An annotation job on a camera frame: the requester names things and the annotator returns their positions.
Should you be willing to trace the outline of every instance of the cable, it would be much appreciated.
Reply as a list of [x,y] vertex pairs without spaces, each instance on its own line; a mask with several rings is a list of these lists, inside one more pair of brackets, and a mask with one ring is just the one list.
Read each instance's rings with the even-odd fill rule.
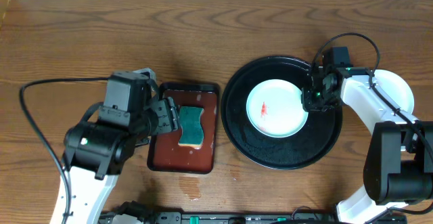
[[56,83],[56,82],[83,82],[83,81],[106,81],[108,78],[77,78],[77,79],[45,79],[45,80],[39,80],[39,81],[33,81],[30,83],[27,83],[23,85],[20,89],[20,105],[21,109],[26,116],[28,122],[32,126],[33,130],[39,137],[39,139],[42,141],[42,144],[47,148],[47,151],[49,155],[53,158],[55,166],[57,167],[60,177],[63,180],[63,183],[65,185],[66,190],[66,206],[65,206],[65,212],[63,214],[63,220],[62,223],[65,224],[68,220],[68,216],[70,213],[70,201],[71,201],[71,193],[70,193],[70,186],[68,183],[68,180],[66,178],[65,172],[62,169],[62,165],[58,159],[58,157],[55,155],[53,148],[50,146],[48,140],[45,138],[44,134],[42,134],[42,131],[38,128],[35,120],[31,116],[30,112],[28,111],[28,108],[26,106],[26,102],[24,101],[24,91],[33,85],[40,85],[43,83]]
[[373,47],[374,47],[374,49],[376,51],[376,55],[378,57],[376,65],[374,66],[374,69],[373,69],[373,73],[374,73],[374,71],[376,70],[376,68],[378,68],[379,61],[380,61],[380,52],[379,52],[378,46],[369,37],[366,37],[365,35],[359,34],[357,32],[347,32],[347,33],[343,33],[343,34],[340,34],[340,35],[337,35],[337,36],[334,36],[334,37],[330,38],[328,41],[326,41],[326,43],[324,45],[322,45],[320,47],[320,49],[317,51],[316,55],[313,58],[313,62],[312,62],[312,65],[310,67],[309,75],[311,75],[311,72],[313,71],[313,67],[316,66],[316,63],[318,62],[317,60],[319,59],[319,56],[322,53],[323,49],[325,49],[325,47],[329,43],[331,43],[332,41],[335,41],[336,39],[338,39],[340,37],[345,37],[345,36],[358,36],[358,37],[361,37],[361,38],[367,40],[368,42],[370,42],[371,45],[373,45]]
[[[430,160],[433,162],[433,149],[432,146],[428,143],[427,139],[422,135],[421,131],[405,116],[401,113],[401,109],[400,108],[395,108],[379,91],[378,89],[376,89],[376,84],[373,83],[373,77],[374,77],[374,72],[376,71],[376,69],[378,69],[379,66],[379,62],[380,62],[380,52],[378,49],[378,46],[374,43],[374,41],[372,41],[369,37],[366,37],[365,35],[359,34],[359,33],[355,33],[355,32],[348,32],[348,33],[344,33],[341,35],[337,35],[335,37],[332,37],[330,40],[328,40],[324,45],[322,45],[322,47],[320,47],[320,49],[318,50],[318,52],[316,53],[316,56],[313,59],[313,64],[310,67],[310,72],[309,74],[311,75],[311,72],[313,71],[313,66],[315,66],[315,64],[318,62],[317,59],[319,58],[321,52],[323,51],[323,49],[332,41],[340,38],[340,37],[344,37],[344,36],[358,36],[361,38],[364,38],[365,40],[367,40],[368,42],[370,42],[371,45],[373,45],[375,51],[376,51],[376,64],[373,68],[373,70],[369,73],[369,86],[371,87],[371,89],[373,89],[374,93],[389,107],[391,108],[391,110],[398,116],[400,116],[413,130],[413,132],[419,137],[419,140],[423,143],[425,149],[427,149],[427,152],[430,156]],[[424,215],[429,213],[430,211],[433,210],[433,203],[427,207],[425,210],[405,210],[402,208],[389,208],[389,210],[393,210],[393,211],[399,211],[399,212],[403,212],[403,213],[407,213],[407,214],[411,214],[411,215]]]
[[300,210],[301,208],[307,208],[307,209],[311,210],[311,212],[312,212],[312,214],[314,215],[314,217],[316,218],[316,220],[320,221],[320,219],[319,219],[319,217],[316,215],[316,213],[313,212],[313,209],[310,208],[310,207],[308,207],[308,206],[299,206],[298,208],[296,208],[296,210],[292,213],[292,216],[291,216],[292,220],[295,219],[295,215],[296,215],[296,213],[297,213],[298,210]]
[[83,121],[87,122],[93,116],[93,114],[99,109],[99,107],[102,106],[103,104],[104,104],[103,102],[97,102],[89,106],[89,109],[87,109],[87,111],[84,113],[80,122]]

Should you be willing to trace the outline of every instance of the brown tray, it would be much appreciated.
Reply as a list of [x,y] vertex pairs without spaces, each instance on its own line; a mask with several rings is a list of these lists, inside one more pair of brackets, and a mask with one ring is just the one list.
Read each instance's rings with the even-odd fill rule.
[[218,85],[163,83],[161,97],[172,97],[178,109],[196,106],[204,109],[201,124],[204,132],[200,149],[178,144],[182,129],[152,137],[147,166],[153,171],[207,174],[213,168],[215,135],[219,110]]

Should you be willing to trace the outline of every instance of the red stain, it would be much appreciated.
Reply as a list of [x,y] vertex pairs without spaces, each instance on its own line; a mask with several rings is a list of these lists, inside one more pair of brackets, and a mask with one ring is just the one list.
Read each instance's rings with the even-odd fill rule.
[[261,131],[263,131],[263,132],[268,132],[264,127],[262,127],[262,126],[258,126],[258,128],[261,130]]
[[261,114],[261,118],[264,118],[267,114],[268,114],[268,112],[267,112],[267,106],[266,106],[266,104],[265,104],[265,102],[263,102],[263,106],[262,106],[262,114]]

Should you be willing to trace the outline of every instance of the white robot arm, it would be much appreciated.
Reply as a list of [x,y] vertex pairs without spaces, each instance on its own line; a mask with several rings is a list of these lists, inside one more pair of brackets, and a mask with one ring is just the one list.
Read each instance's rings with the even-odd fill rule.
[[[97,122],[89,122],[96,111]],[[65,136],[63,161],[69,189],[61,178],[51,223],[62,223],[67,204],[68,224],[98,223],[123,164],[133,155],[137,143],[177,130],[177,119],[173,99],[159,98],[152,70],[113,73],[108,78],[104,102],[91,106]]]
[[[386,74],[387,78],[380,77],[379,74]],[[404,82],[404,80],[396,74],[389,71],[378,71],[373,79],[373,82],[377,85],[386,84],[387,88],[394,88],[396,91],[389,91],[391,95],[397,95],[401,93],[407,95],[401,99],[399,104],[411,104],[413,102],[413,96],[411,95],[409,86]],[[394,104],[394,107],[400,108],[396,102],[383,90],[380,86],[376,87],[386,99]],[[396,124],[406,124],[406,122],[397,116],[389,106],[387,106],[370,88],[369,76],[359,75],[352,76],[348,79],[344,79],[342,83],[341,99],[347,105],[350,106],[359,116],[359,118],[364,122],[365,126],[368,128],[371,134],[375,124],[377,122],[392,121]],[[417,118],[411,115],[411,113],[402,111],[402,113],[415,123]],[[403,208],[407,206],[405,202],[389,202],[386,205],[376,205],[376,203],[368,196],[365,186],[363,185],[358,189],[349,199],[341,201],[337,207],[337,216],[339,221],[345,223],[356,223],[361,224],[374,219],[376,216],[382,214],[387,208],[397,207]]]

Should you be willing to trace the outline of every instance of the wooden table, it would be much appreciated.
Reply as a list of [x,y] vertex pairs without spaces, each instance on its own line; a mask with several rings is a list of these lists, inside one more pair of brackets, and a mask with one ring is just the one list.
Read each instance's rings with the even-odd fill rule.
[[[414,114],[433,120],[433,0],[11,0],[0,32],[0,222],[46,223],[58,194],[59,174],[20,110],[24,83],[151,67],[159,83],[214,81],[224,89],[254,58],[311,60],[327,39],[349,31],[378,44],[380,68],[401,75],[413,90]],[[342,38],[336,45],[350,47],[356,66],[373,66],[367,42]],[[26,100],[60,156],[65,132],[104,93],[104,83],[62,83],[29,89]],[[330,210],[362,186],[370,137],[345,108],[330,153],[303,169],[275,171],[241,155],[219,119],[210,174],[152,172],[142,147],[104,209],[137,200],[195,212]]]

